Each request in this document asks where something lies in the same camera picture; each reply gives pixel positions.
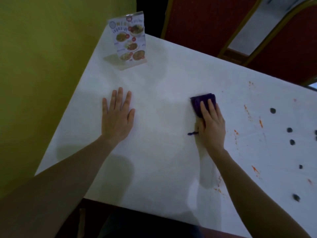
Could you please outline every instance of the dark round spot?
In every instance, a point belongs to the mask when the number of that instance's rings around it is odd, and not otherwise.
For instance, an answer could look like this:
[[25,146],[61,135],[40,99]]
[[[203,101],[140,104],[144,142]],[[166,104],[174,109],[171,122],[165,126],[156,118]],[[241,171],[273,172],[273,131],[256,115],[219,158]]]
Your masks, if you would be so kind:
[[296,195],[296,194],[293,194],[293,199],[296,200],[296,201],[298,201],[298,202],[299,202],[299,200],[300,200],[299,196]]

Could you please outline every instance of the chair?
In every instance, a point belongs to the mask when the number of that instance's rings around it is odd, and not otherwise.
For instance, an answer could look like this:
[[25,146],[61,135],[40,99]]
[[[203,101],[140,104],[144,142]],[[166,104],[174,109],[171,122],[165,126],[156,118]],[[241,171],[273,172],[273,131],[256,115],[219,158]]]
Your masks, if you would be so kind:
[[169,0],[161,38],[221,57],[262,0]]
[[317,76],[317,0],[306,0],[276,25],[242,64],[301,84]]

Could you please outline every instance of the bowl of food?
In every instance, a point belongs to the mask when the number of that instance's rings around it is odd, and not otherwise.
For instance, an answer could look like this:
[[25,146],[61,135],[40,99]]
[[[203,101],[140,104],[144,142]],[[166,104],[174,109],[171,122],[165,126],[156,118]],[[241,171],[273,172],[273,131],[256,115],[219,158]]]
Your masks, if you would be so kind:
[[140,50],[140,51],[136,51],[132,57],[134,60],[139,61],[141,59],[144,59],[144,57],[145,57],[144,55],[145,55],[145,51]]
[[125,33],[125,32],[120,32],[117,34],[116,36],[116,40],[119,42],[124,42],[125,40],[127,40],[130,37],[129,34]]
[[120,56],[120,59],[122,61],[128,61],[131,58],[131,56],[132,56],[132,53],[124,53]]
[[130,31],[133,37],[140,37],[143,34],[144,27],[142,27],[139,24],[136,24],[134,26],[128,27],[128,30]]
[[135,42],[132,42],[132,41],[127,41],[127,43],[124,45],[124,47],[128,51],[136,51],[139,48],[138,44]]

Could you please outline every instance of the yellow wall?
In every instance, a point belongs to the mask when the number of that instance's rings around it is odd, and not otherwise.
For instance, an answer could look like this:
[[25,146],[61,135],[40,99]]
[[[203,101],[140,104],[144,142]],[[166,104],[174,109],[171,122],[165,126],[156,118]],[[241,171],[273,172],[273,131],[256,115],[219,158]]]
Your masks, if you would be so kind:
[[34,176],[107,23],[136,0],[0,0],[0,198]]

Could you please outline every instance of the tabletop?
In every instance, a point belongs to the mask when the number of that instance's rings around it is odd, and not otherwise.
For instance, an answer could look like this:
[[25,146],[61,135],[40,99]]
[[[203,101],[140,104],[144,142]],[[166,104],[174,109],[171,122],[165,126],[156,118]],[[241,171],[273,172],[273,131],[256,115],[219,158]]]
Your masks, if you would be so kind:
[[99,137],[102,97],[121,86],[133,94],[134,127],[85,198],[250,237],[199,138],[187,135],[189,98],[214,93],[232,158],[317,236],[317,92],[149,35],[146,47],[146,63],[120,70],[105,28],[36,173]]

